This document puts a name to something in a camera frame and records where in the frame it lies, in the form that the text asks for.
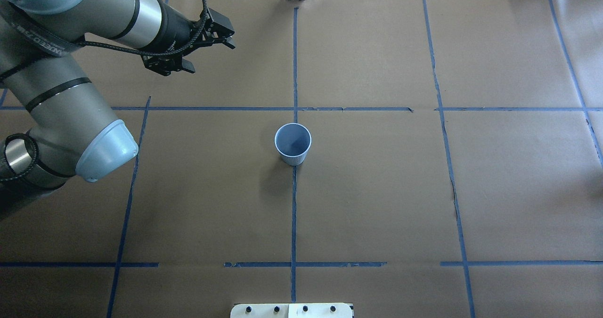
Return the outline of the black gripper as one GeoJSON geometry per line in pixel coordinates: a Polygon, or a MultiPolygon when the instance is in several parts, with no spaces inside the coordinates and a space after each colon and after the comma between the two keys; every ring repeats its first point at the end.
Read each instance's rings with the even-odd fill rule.
{"type": "Polygon", "coordinates": [[[200,14],[204,20],[188,20],[172,7],[165,7],[159,33],[142,48],[146,69],[168,77],[172,72],[196,73],[194,64],[185,56],[199,48],[224,44],[235,49],[235,29],[228,17],[207,8],[200,14]]]}

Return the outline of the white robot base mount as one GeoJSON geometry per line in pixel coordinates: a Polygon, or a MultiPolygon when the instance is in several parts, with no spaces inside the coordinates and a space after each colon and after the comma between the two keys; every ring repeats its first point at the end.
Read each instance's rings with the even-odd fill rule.
{"type": "Polygon", "coordinates": [[[343,302],[240,303],[231,318],[353,318],[353,305],[343,302]]]}

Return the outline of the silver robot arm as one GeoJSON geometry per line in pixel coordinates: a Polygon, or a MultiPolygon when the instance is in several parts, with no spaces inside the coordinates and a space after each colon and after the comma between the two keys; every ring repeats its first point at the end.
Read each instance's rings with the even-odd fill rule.
{"type": "Polygon", "coordinates": [[[86,46],[140,56],[146,69],[194,73],[185,56],[233,49],[231,21],[206,0],[189,20],[163,0],[1,0],[1,86],[36,125],[1,142],[1,218],[49,196],[70,178],[95,182],[139,147],[74,60],[86,46]]]}

